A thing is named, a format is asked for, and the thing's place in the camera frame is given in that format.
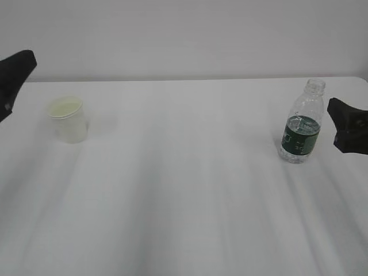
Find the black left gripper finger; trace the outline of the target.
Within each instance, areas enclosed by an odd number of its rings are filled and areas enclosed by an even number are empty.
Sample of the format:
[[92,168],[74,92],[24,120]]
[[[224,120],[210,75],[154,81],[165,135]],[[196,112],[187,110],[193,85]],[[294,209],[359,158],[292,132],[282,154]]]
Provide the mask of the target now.
[[23,50],[1,60],[0,97],[2,122],[12,114],[17,95],[29,75],[37,66],[33,51]]

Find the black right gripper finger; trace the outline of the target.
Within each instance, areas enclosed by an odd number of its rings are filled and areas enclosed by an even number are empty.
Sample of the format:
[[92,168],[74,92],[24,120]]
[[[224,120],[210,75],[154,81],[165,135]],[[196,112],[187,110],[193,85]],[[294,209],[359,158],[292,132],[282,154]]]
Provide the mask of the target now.
[[342,153],[367,155],[367,110],[331,98],[327,112],[336,128],[334,146]]

